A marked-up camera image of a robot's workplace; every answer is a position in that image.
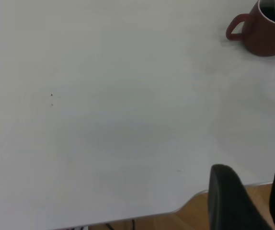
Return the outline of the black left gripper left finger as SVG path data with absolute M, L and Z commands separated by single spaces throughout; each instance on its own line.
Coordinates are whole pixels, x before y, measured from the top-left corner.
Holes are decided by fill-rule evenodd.
M 211 230 L 270 230 L 236 172 L 215 164 L 210 170 L 208 215 Z

